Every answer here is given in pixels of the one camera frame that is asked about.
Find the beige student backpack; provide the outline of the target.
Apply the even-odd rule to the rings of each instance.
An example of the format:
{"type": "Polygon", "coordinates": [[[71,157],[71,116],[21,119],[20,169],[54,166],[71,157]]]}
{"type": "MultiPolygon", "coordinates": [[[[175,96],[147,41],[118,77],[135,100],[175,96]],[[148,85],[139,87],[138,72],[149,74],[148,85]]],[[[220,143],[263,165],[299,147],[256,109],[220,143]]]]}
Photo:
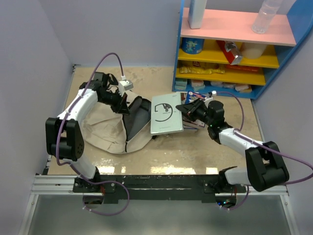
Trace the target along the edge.
{"type": "Polygon", "coordinates": [[[97,102],[84,118],[84,141],[112,154],[126,154],[142,149],[151,139],[151,101],[127,91],[129,115],[114,113],[107,104],[97,102]]]}

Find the white book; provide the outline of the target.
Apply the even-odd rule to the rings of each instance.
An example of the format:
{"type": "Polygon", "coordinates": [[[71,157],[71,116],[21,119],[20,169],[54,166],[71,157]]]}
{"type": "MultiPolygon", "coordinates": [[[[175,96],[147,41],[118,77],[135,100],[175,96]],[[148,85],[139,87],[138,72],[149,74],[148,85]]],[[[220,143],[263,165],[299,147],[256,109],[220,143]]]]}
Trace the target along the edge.
{"type": "Polygon", "coordinates": [[[152,97],[150,131],[153,136],[183,131],[182,114],[176,108],[180,104],[180,93],[152,97]]]}

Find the blue glossy comic book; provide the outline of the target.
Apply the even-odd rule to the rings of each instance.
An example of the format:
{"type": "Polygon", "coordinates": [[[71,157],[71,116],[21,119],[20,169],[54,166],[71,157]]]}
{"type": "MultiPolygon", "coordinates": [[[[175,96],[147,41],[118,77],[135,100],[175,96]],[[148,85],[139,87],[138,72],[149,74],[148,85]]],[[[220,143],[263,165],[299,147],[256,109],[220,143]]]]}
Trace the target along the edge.
{"type": "Polygon", "coordinates": [[[181,104],[189,104],[191,102],[194,102],[197,99],[201,99],[201,100],[206,100],[207,96],[202,95],[200,93],[195,93],[192,91],[188,91],[188,92],[181,92],[180,93],[180,97],[181,97],[181,104]]]}

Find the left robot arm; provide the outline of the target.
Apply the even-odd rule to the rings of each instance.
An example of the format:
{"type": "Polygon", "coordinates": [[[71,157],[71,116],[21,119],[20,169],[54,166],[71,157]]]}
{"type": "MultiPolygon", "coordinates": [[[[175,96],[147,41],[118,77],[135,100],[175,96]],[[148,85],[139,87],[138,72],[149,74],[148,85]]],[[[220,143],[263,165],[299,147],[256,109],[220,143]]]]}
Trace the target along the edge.
{"type": "Polygon", "coordinates": [[[78,186],[90,192],[104,192],[99,170],[84,154],[84,139],[81,123],[97,103],[109,105],[117,114],[128,115],[127,91],[133,83],[121,77],[118,81],[114,75],[95,72],[91,79],[79,87],[71,104],[56,118],[45,122],[46,149],[56,158],[59,166],[69,165],[78,175],[78,186]]]}

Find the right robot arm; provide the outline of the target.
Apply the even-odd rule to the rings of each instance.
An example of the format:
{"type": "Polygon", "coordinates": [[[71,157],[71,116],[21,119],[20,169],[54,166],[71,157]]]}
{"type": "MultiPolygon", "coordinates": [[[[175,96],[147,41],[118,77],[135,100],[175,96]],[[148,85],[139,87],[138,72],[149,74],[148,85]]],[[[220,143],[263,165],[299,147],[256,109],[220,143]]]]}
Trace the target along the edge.
{"type": "Polygon", "coordinates": [[[245,158],[245,168],[233,166],[219,172],[218,187],[221,191],[230,192],[235,185],[247,185],[262,192],[290,179],[277,144],[240,136],[239,132],[225,121],[224,105],[221,102],[213,100],[206,105],[204,101],[197,99],[176,108],[188,120],[204,122],[212,140],[233,149],[245,158]]]}

